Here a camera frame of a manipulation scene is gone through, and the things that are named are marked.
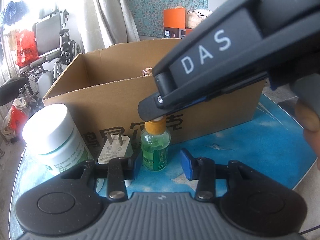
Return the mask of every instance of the white charger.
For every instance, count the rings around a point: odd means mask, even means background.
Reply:
[[[126,135],[111,135],[107,133],[107,141],[99,155],[98,163],[105,164],[113,158],[130,157],[133,154],[129,136]],[[131,179],[124,180],[125,186],[131,185]]]

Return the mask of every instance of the white curtain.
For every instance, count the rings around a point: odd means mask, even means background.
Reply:
[[[125,0],[77,1],[77,24],[85,52],[140,40]]]

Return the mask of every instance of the floor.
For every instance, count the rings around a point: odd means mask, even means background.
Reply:
[[[292,106],[296,101],[294,94],[288,87],[281,87],[276,92],[268,88],[268,84],[264,88],[266,94],[274,102],[279,103],[288,113],[292,111]],[[15,174],[20,162],[20,155],[23,152],[25,143],[19,141],[15,144],[3,143],[1,149],[5,152],[0,158],[0,240],[9,240],[8,235],[8,217],[11,192],[15,179]],[[302,182],[295,188],[307,202],[308,216],[301,230],[312,228],[320,224],[320,171],[314,165]],[[306,239],[320,239],[320,229],[305,234]]]

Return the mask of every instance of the cardboard box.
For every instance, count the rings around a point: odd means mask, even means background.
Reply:
[[[180,40],[161,39],[116,44],[79,54],[44,96],[44,105],[65,104],[92,155],[100,153],[107,132],[122,132],[140,147],[144,122],[138,103],[156,92],[153,67]],[[172,143],[213,133],[249,121],[264,86],[259,82],[167,116]]]
[[[164,38],[183,39],[193,29],[186,28],[186,9],[163,10]]]

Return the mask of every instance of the small glass bottle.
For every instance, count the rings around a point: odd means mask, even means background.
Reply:
[[[171,135],[166,127],[165,116],[145,123],[141,132],[143,164],[151,171],[160,171],[168,162]]]

